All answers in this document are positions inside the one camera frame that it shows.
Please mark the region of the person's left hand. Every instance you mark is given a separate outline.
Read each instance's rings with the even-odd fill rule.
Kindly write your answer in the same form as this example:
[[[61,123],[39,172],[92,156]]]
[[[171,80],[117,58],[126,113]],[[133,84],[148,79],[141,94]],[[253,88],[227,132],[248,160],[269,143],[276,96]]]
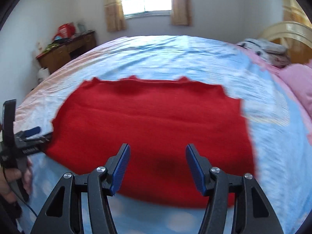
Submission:
[[[32,162],[29,158],[27,159],[27,169],[24,173],[17,168],[3,170],[1,167],[1,196],[9,204],[17,201],[17,196],[11,189],[11,184],[18,179],[22,179],[23,187],[30,195],[32,190]]]

